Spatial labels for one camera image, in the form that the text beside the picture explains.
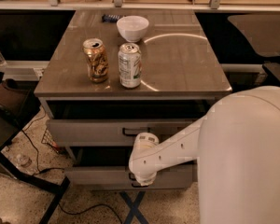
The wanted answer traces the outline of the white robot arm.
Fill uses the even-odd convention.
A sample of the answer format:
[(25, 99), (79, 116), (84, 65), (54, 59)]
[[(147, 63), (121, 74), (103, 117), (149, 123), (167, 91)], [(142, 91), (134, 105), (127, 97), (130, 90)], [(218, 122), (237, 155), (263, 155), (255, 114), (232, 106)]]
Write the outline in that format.
[(129, 168), (141, 185), (198, 162), (200, 224), (280, 224), (280, 88), (240, 91), (164, 142), (137, 135)]

